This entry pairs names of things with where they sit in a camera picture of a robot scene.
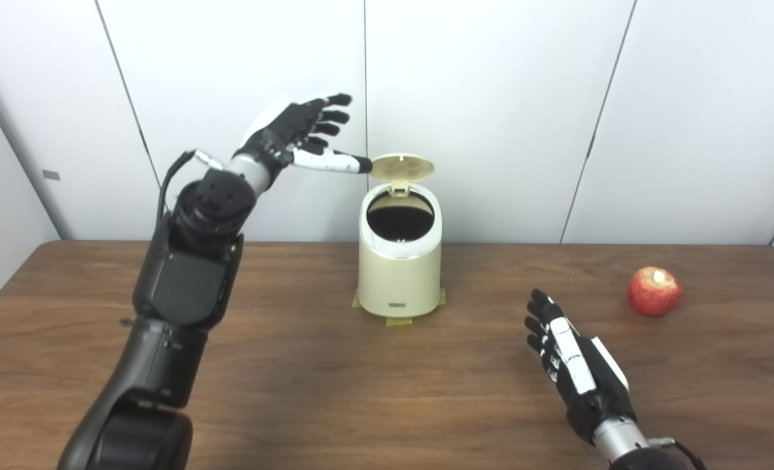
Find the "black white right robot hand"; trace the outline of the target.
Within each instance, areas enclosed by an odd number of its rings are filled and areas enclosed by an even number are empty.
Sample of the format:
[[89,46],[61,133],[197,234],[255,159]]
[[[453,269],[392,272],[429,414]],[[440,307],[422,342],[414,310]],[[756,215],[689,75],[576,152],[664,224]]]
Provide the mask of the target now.
[[555,384],[575,434],[590,445],[605,420],[636,419],[628,379],[598,337],[578,333],[560,306],[533,289],[524,325],[527,344]]

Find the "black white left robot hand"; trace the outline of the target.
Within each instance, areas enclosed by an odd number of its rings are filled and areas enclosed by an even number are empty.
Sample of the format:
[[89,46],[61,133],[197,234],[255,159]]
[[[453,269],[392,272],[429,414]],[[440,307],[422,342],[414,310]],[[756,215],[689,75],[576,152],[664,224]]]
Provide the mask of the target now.
[[246,180],[261,194],[270,189],[282,170],[294,166],[318,172],[369,174],[374,163],[333,149],[326,136],[337,136],[350,116],[345,107],[353,97],[333,93],[294,102],[286,95],[274,99],[250,125],[243,143],[223,167]]

